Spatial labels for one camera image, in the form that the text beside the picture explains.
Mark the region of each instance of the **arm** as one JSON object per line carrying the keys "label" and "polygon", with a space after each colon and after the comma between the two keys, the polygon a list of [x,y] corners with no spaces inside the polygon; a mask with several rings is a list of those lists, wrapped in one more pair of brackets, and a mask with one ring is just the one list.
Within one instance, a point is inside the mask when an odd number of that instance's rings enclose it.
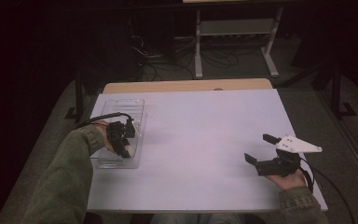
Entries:
{"label": "arm", "polygon": [[287,224],[327,224],[327,217],[321,211],[321,206],[307,188],[301,171],[286,177],[277,175],[267,176],[282,191],[279,194],[281,209]]}
{"label": "arm", "polygon": [[21,223],[82,223],[92,179],[90,155],[106,140],[100,125],[71,131],[37,183]]}

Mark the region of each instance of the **floor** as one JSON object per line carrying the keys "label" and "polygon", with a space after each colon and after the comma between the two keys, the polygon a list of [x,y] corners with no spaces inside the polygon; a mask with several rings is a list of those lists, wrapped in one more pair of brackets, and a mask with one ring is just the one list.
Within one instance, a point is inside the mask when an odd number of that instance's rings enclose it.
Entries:
{"label": "floor", "polygon": [[[303,71],[290,65],[300,41],[295,36],[276,40],[271,57],[280,76],[272,78],[259,51],[265,37],[206,39],[201,48],[203,79],[263,77],[273,85],[282,83]],[[176,42],[173,56],[167,57],[157,50],[148,54],[142,81],[194,78],[194,39],[183,37]],[[342,78],[341,101],[349,103],[357,116],[337,119],[329,108],[330,86],[324,91],[315,91],[310,85],[314,78],[315,74],[311,74],[288,88],[278,89],[278,92],[296,136],[324,148],[323,155],[309,154],[307,160],[337,186],[358,223],[358,90],[352,82]],[[74,88],[72,82],[51,112],[0,214],[0,223],[20,223],[38,177],[54,157],[61,140],[75,127],[72,119],[65,118],[68,109],[76,106]],[[86,110],[92,108],[94,99],[92,95],[86,97],[85,105],[89,106]],[[351,223],[349,212],[335,187],[321,175],[316,175],[316,180],[329,207],[326,214],[330,223]],[[104,223],[128,224],[131,220],[131,214],[101,213],[101,216]],[[260,216],[268,224],[281,223],[277,213]]]}

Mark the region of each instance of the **white tabletop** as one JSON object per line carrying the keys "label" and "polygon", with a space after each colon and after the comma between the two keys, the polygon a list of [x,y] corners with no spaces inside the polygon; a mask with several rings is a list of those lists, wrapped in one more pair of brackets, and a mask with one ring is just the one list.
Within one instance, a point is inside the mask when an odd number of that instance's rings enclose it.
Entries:
{"label": "white tabletop", "polygon": [[[94,169],[89,210],[115,212],[263,212],[280,208],[279,189],[244,159],[276,157],[263,133],[295,136],[276,90],[101,94],[144,99],[145,133],[137,169]],[[324,198],[314,195],[323,210]]]}

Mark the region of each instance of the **hand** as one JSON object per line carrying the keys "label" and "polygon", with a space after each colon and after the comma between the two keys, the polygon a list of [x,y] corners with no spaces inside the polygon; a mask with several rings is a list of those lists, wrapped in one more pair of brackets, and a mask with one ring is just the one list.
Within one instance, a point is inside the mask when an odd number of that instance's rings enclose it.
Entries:
{"label": "hand", "polygon": [[300,170],[296,170],[294,174],[285,177],[279,175],[267,175],[266,178],[274,182],[281,190],[307,186],[305,176]]}
{"label": "hand", "polygon": [[103,135],[103,140],[105,142],[105,147],[109,151],[111,151],[111,152],[116,154],[116,152],[113,150],[112,144],[110,144],[109,139],[107,139],[106,127],[109,125],[109,123],[104,121],[104,120],[97,120],[95,122],[92,122],[92,124]]}

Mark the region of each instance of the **clear plastic container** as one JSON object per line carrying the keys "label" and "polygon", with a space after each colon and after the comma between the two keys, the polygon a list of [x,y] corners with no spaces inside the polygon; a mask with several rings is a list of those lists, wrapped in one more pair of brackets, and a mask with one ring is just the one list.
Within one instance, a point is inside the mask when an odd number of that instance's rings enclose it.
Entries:
{"label": "clear plastic container", "polygon": [[[112,169],[112,168],[130,168],[135,169],[139,166],[139,160],[141,157],[141,147],[143,140],[143,132],[145,128],[145,113],[144,113],[144,100],[108,100],[103,106],[103,113],[101,115],[124,113],[128,114],[133,119],[133,126],[135,128],[135,137],[128,138],[131,147],[135,153],[131,158],[122,158],[117,154],[109,151],[103,147],[99,151],[98,162],[94,162],[96,168]],[[125,124],[127,117],[120,116],[115,118],[106,119],[107,122],[120,121]]]}

